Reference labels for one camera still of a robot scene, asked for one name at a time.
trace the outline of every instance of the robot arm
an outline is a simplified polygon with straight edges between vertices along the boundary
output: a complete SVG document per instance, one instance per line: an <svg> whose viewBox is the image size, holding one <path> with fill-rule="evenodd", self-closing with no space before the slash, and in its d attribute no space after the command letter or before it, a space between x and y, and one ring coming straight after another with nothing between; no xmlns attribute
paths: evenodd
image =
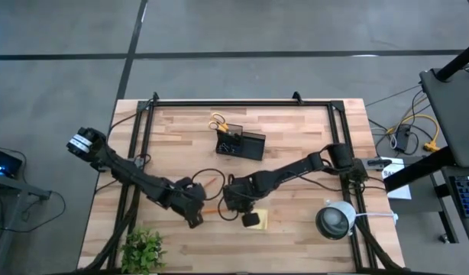
<svg viewBox="0 0 469 275"><path fill-rule="evenodd" d="M90 163L94 169L108 167L120 183L139 186L149 200L164 209L170 207L184 217L190 228L202 224L205 191L202 185L190 178L172 182L167 178L147 175L133 161L119 157L107 145L106 136L93 128L80 128L66 146L70 153Z"/></svg>
<svg viewBox="0 0 469 275"><path fill-rule="evenodd" d="M321 152L328 151L333 166L325 165ZM322 171L331 175L347 174L353 180L363 180L367 177L361 160L351 157L350 148L346 144L329 144L319 152L311 153L307 157L273 171L257 171L248 176L235 178L223 188L223 196L228 210L244 213L243 225L258 224L256 213L251 213L255 201L262 199L277 189L280 184L310 172Z"/></svg>

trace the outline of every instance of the gray floor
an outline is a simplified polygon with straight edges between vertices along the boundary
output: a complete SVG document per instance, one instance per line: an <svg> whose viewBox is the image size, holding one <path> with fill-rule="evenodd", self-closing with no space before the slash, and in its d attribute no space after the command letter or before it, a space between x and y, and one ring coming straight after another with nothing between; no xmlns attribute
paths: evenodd
<svg viewBox="0 0 469 275"><path fill-rule="evenodd" d="M139 0L0 0L0 54L126 53ZM150 0L137 52L224 50L453 50L469 45L465 0ZM319 57L134 61L126 99L383 98L414 86L418 73L451 56ZM28 181L66 199L65 215L16 237L10 274L76 266L97 173L66 152L80 126L106 131L123 60L0 61L0 146L27 154ZM418 90L368 108L390 126ZM433 115L429 108L424 113ZM433 133L430 121L416 125ZM417 133L421 142L427 139ZM438 145L445 145L442 136ZM393 153L380 147L382 155ZM403 215L397 224L406 266L469 274L469 244L457 213L460 244L436 241L438 214ZM28 224L54 215L38 206Z"/></svg>

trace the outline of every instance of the butcher block tabletop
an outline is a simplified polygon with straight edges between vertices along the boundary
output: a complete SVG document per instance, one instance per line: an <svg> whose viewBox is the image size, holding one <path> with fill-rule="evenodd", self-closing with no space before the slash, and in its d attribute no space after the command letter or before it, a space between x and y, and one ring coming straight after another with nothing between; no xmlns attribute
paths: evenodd
<svg viewBox="0 0 469 275"><path fill-rule="evenodd" d="M362 99L344 101L355 157L375 157ZM133 115L137 100L119 100L113 122ZM210 115L219 112L227 123L242 125L244 131L267 136L262 161L217 154L216 133L208 128ZM338 113L336 121L342 140ZM141 119L144 125L146 114ZM114 128L108 144L122 157L128 155L134 119ZM140 126L137 154L141 147L144 126ZM148 153L151 161L145 173L167 177L172 181L205 168L215 168L225 175L246 176L258 170L274 170L292 163L332 143L326 107L318 106L244 106L244 107L155 107ZM378 176L378 172L369 172ZM341 188L337 176L317 172L306 175L328 187ZM109 173L99 177L97 187L114 180ZM205 186L208 197L215 195L222 178L215 172L202 173L196 182ZM368 186L381 186L376 180ZM79 267L85 267L103 248L112 235L118 209L121 184L113 183L97 192L93 199L89 222L83 239ZM368 212L390 212L387 195L380 189L364 191ZM163 235L167 264L161 272L344 272L354 271L350 238L328 240L319 234L315 216L325 202L343 200L341 192L325 190L301 179L282 184L268 197L256 202L256 209L268 211L266 230L244 228L241 217L233 222L223 221L213 211L218 200L205 202L204 223L190 229L180 215L164 210L141 194L136 227L151 228ZM234 213L223 212L231 217ZM404 266L393 219L369 217L370 229L391 258ZM368 267L364 240L358 238L364 266ZM121 263L118 254L118 265Z"/></svg>

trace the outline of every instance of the black desk organizer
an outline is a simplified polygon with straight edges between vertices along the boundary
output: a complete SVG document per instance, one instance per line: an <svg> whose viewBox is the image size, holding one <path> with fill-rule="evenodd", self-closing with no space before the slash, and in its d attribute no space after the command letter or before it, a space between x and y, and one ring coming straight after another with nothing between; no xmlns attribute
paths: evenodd
<svg viewBox="0 0 469 275"><path fill-rule="evenodd" d="M243 126L228 124L229 131L217 130L216 153L250 160L262 160L265 135L243 132Z"/></svg>

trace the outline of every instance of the green plant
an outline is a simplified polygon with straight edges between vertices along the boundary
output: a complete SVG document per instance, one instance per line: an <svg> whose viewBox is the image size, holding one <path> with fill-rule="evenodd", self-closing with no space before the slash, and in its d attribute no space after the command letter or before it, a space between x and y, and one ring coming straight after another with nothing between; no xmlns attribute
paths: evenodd
<svg viewBox="0 0 469 275"><path fill-rule="evenodd" d="M161 250L162 237L158 232L150 233L150 229L135 229L126 237L126 244L121 247L122 272L148 275L150 268L165 267L161 262L166 251Z"/></svg>

